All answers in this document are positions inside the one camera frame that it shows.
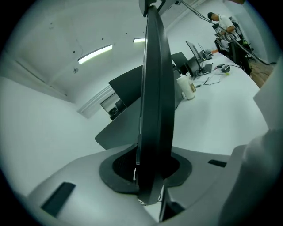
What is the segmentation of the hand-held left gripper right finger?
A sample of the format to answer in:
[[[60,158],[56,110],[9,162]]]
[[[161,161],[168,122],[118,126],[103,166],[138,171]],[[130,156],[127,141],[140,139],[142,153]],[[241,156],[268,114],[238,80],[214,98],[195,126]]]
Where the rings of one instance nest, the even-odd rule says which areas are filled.
[[[160,212],[161,223],[237,223],[242,207],[232,195],[240,172],[243,147],[230,156],[175,148],[174,153],[192,165],[184,183],[165,191]]]

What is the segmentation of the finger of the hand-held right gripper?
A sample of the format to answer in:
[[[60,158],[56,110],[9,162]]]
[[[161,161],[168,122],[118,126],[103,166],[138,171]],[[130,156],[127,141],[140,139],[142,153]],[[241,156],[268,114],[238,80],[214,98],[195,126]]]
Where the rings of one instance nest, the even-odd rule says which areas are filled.
[[[158,7],[158,12],[166,12],[172,5],[180,5],[182,0],[160,0],[161,4]]]
[[[138,3],[143,17],[146,17],[150,5],[155,3],[155,0],[138,0]]]

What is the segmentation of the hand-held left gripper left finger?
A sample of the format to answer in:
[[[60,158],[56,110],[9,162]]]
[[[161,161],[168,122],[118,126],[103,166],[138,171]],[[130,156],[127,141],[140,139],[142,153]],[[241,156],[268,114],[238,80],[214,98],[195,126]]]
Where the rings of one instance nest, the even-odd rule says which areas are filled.
[[[136,195],[113,191],[100,178],[99,166],[106,158],[132,147],[115,147],[78,158],[40,183],[28,200],[42,208],[43,204],[64,182],[75,185],[54,224],[64,226],[153,226],[156,220],[138,202]]]

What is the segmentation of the grey desk divider panel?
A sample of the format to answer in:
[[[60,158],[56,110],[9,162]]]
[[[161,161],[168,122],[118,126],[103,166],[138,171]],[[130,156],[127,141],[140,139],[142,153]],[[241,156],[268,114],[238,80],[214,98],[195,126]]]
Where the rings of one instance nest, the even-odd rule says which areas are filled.
[[[157,79],[142,77],[141,97],[112,120],[95,140],[106,150],[137,143],[138,135],[172,140],[176,108],[174,72]]]

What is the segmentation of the person's white shirt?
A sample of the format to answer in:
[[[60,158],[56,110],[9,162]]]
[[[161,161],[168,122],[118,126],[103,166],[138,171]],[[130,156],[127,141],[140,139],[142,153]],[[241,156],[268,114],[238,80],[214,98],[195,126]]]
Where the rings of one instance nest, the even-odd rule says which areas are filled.
[[[268,131],[246,146],[219,226],[283,226],[283,54],[253,99]]]

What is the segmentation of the black monitor with stand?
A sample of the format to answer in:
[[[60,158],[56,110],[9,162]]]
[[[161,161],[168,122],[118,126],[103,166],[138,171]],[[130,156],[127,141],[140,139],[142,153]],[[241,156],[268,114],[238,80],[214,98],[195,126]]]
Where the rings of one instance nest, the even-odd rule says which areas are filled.
[[[188,61],[188,66],[192,72],[192,75],[196,78],[197,76],[202,74],[203,68],[201,63],[203,62],[200,54],[198,53],[196,47],[191,42],[185,41],[189,46],[191,52],[193,53],[193,57]]]

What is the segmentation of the interior glass window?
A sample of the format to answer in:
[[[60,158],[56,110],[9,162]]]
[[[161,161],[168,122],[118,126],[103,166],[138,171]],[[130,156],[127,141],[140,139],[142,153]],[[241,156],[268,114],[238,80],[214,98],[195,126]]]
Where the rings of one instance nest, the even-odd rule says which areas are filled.
[[[126,105],[116,93],[110,95],[100,105],[108,113],[111,120],[114,120],[126,109]]]

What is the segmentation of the large black monitor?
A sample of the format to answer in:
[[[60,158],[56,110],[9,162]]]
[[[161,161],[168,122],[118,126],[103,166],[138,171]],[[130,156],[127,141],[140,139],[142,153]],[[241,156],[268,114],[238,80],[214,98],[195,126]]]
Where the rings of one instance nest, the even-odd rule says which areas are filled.
[[[176,63],[172,64],[174,72],[175,87],[175,107],[185,98],[177,79],[180,78],[180,72]],[[129,107],[141,97],[142,89],[142,65],[123,73],[109,82],[115,93],[119,96],[126,107]]]

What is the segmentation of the white lidded cup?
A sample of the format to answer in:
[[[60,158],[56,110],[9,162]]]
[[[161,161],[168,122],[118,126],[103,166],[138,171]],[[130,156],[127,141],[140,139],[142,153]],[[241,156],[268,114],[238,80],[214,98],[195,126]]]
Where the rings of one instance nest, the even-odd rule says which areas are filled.
[[[190,76],[180,76],[177,79],[177,83],[180,86],[187,100],[192,100],[195,97],[196,89],[190,79]]]

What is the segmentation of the black mesh office chair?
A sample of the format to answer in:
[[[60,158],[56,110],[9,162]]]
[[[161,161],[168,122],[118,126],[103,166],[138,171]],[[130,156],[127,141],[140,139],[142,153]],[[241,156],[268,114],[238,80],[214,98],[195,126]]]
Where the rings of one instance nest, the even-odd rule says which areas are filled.
[[[246,52],[237,44],[228,43],[230,59],[236,63],[248,76],[251,75],[251,68],[245,57]]]

